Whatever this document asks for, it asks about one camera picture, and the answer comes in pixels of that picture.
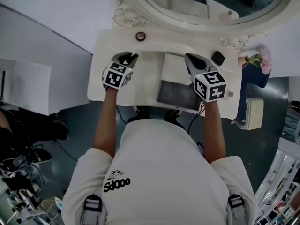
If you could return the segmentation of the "white display shelf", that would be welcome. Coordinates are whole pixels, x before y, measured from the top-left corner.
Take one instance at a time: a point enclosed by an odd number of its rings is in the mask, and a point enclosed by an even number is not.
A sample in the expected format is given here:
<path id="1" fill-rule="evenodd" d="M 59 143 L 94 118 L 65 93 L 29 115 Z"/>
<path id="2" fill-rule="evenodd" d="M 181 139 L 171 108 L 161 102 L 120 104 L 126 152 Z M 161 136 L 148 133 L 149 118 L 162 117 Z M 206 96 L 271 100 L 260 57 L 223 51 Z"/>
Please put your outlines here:
<path id="1" fill-rule="evenodd" d="M 279 139 L 273 162 L 255 196 L 255 225 L 300 225 L 299 144 Z"/>

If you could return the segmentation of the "oval white carved mirror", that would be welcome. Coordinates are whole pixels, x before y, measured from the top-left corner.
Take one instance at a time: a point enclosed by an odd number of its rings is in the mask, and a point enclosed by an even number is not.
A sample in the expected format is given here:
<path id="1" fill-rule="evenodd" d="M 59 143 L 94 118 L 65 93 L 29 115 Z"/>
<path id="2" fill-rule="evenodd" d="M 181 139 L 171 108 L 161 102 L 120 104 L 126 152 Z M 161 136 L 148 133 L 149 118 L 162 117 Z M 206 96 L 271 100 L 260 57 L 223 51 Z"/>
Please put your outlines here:
<path id="1" fill-rule="evenodd" d="M 137 27 L 147 22 L 176 32 L 215 37 L 241 50 L 254 38 L 300 12 L 300 0 L 113 0 L 114 21 Z"/>

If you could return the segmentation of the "cream upholstered stool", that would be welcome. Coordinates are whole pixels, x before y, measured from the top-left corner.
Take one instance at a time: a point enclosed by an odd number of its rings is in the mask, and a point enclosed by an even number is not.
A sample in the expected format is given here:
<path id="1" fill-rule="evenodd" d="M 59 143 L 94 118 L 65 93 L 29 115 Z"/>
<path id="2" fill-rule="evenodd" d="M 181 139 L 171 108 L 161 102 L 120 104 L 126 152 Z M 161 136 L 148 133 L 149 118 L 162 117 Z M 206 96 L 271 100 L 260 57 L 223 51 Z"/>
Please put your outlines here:
<path id="1" fill-rule="evenodd" d="M 247 109 L 245 119 L 232 120 L 231 124 L 235 124 L 242 130 L 254 130 L 262 126 L 264 100 L 262 98 L 246 98 Z"/>

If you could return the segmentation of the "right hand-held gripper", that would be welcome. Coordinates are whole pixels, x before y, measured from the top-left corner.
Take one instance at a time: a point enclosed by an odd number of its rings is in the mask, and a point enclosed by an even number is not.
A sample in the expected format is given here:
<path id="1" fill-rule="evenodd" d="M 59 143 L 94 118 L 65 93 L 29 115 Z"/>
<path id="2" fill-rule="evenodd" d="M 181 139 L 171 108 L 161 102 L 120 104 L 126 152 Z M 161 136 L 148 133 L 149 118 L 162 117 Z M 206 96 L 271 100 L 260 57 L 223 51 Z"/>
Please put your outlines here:
<path id="1" fill-rule="evenodd" d="M 185 54 L 185 64 L 192 76 L 192 88 L 205 102 L 225 97 L 226 81 L 220 71 L 205 57 L 193 53 Z"/>

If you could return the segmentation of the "person's white shirt torso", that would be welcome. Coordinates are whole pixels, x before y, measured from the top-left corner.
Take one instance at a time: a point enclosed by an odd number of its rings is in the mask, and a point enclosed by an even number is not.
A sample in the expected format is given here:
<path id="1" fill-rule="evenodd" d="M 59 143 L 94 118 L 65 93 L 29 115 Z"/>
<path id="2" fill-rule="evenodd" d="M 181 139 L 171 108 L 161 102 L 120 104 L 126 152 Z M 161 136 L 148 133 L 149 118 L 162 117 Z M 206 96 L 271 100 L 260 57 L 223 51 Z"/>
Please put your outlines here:
<path id="1" fill-rule="evenodd" d="M 254 225 L 257 201 L 240 157 L 212 163 L 188 133 L 169 122 L 126 125 L 114 157 L 91 148 L 82 155 L 63 198 L 65 225 L 79 225 L 87 196 L 102 199 L 105 225 L 228 225 L 230 195 L 245 201 Z"/>

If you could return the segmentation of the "person's right leg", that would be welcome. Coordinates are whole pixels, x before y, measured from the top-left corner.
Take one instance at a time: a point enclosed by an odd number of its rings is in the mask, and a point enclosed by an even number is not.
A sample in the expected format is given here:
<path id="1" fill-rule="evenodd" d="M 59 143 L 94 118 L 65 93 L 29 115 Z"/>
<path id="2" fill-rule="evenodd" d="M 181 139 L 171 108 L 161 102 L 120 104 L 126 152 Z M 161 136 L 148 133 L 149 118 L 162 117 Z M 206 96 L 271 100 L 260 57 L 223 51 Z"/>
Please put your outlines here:
<path id="1" fill-rule="evenodd" d="M 170 109 L 168 110 L 168 112 L 166 113 L 165 117 L 164 117 L 164 121 L 172 123 L 182 129 L 185 129 L 178 121 L 177 118 L 181 115 L 182 111 L 181 110 L 174 110 L 174 109 Z"/>

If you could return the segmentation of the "person's right forearm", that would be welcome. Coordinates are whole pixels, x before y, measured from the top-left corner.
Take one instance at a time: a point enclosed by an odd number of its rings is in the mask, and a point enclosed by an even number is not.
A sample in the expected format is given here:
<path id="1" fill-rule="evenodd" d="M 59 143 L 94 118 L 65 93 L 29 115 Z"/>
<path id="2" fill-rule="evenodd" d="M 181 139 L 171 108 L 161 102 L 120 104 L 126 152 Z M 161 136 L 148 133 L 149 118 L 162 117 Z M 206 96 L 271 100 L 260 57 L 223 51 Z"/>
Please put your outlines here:
<path id="1" fill-rule="evenodd" d="M 204 108 L 204 157 L 211 164 L 226 157 L 226 147 L 217 101 L 204 103 Z"/>

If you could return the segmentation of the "person's left leg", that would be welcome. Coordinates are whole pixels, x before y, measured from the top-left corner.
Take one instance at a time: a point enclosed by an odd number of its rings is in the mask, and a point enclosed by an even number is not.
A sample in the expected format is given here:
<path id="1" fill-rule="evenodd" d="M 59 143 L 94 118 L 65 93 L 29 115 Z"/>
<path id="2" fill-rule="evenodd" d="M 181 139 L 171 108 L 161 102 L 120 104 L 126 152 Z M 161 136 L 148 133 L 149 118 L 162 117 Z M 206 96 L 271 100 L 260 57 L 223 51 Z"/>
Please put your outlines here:
<path id="1" fill-rule="evenodd" d="M 149 115 L 149 108 L 145 106 L 133 106 L 133 109 L 136 113 L 135 117 L 129 118 L 127 123 L 136 121 L 136 120 L 142 120 L 142 119 L 151 119 Z"/>

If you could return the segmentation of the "white side cabinet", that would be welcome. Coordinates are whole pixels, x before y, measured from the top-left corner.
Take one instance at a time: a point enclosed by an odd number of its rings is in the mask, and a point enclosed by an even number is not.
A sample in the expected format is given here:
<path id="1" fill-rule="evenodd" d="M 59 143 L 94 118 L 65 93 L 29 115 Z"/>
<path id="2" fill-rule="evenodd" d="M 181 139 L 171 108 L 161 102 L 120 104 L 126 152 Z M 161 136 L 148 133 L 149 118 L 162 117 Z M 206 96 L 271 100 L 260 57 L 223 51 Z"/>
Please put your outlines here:
<path id="1" fill-rule="evenodd" d="M 42 115 L 89 103 L 90 62 L 50 66 L 0 58 L 0 98 Z"/>

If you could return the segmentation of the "pink flower bunch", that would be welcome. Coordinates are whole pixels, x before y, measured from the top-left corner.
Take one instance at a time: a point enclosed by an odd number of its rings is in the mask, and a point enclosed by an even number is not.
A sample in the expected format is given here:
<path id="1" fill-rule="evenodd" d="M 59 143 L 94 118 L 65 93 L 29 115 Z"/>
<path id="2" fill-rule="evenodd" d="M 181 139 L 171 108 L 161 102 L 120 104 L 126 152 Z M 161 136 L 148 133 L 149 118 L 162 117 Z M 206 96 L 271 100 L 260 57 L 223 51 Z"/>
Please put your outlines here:
<path id="1" fill-rule="evenodd" d="M 248 62 L 260 68 L 265 75 L 269 75 L 271 72 L 272 58 L 268 48 L 263 48 L 259 53 L 250 56 Z"/>

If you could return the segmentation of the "black compact case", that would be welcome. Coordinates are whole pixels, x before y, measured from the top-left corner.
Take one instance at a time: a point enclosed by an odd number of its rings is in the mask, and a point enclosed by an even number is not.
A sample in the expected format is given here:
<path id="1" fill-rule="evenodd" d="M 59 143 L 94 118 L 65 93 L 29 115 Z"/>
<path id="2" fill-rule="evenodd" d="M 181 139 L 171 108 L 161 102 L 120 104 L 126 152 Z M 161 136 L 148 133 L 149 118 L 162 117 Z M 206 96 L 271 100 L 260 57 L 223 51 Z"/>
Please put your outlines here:
<path id="1" fill-rule="evenodd" d="M 211 56 L 211 60 L 217 65 L 217 66 L 221 66 L 224 61 L 225 61 L 225 56 L 219 52 L 219 51 L 215 51 L 212 56 Z"/>

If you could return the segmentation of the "person's leg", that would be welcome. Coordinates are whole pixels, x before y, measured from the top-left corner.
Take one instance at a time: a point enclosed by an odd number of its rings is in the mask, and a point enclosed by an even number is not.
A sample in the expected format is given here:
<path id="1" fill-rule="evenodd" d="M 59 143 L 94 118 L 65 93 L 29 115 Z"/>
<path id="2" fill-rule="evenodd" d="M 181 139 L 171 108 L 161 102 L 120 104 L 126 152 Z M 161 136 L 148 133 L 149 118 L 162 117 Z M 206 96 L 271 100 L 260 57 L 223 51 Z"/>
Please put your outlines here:
<path id="1" fill-rule="evenodd" d="M 166 113 L 165 117 L 164 117 L 164 121 L 172 123 L 182 129 L 185 129 L 178 121 L 177 118 L 181 115 L 182 111 L 181 110 L 174 110 L 174 109 L 170 109 L 168 110 L 168 112 Z"/>
<path id="2" fill-rule="evenodd" d="M 149 108 L 145 106 L 133 106 L 133 109 L 136 113 L 135 117 L 129 118 L 127 123 L 136 121 L 136 120 L 142 120 L 142 119 L 151 119 L 149 115 Z"/>

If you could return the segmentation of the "blue chair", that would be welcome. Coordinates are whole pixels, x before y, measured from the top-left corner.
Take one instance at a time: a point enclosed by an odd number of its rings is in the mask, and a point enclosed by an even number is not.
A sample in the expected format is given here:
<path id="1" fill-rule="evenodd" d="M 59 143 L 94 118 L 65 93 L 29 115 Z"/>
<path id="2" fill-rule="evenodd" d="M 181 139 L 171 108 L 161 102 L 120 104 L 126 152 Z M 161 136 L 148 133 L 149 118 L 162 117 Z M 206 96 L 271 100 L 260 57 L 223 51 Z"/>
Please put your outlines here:
<path id="1" fill-rule="evenodd" d="M 236 120 L 243 122 L 246 120 L 247 110 L 247 88 L 248 84 L 254 84 L 260 88 L 264 88 L 267 84 L 270 74 L 264 74 L 260 67 L 253 64 L 247 64 L 242 69 L 242 80 L 240 89 L 240 99 Z"/>

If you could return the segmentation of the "person's left forearm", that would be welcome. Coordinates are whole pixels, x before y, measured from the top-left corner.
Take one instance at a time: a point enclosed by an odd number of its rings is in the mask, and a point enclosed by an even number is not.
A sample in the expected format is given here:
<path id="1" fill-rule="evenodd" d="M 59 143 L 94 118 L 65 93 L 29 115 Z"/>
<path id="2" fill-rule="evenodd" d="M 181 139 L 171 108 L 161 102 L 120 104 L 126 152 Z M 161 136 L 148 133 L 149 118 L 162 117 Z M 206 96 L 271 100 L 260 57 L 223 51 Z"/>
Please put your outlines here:
<path id="1" fill-rule="evenodd" d="M 107 88 L 93 141 L 93 148 L 102 150 L 111 157 L 115 156 L 117 144 L 117 95 L 117 89 Z"/>

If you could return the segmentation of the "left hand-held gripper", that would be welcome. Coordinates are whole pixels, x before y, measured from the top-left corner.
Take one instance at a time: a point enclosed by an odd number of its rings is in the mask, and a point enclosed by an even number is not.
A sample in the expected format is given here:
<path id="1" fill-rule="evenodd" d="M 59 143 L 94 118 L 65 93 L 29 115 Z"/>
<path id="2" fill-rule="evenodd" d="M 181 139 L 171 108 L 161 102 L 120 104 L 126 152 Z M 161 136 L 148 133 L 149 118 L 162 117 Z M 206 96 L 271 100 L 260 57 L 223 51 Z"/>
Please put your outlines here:
<path id="1" fill-rule="evenodd" d="M 128 59 L 128 53 L 115 54 L 102 73 L 102 83 L 105 89 L 120 89 L 126 85 L 133 75 L 133 68 L 138 60 L 138 54 L 132 54 Z"/>

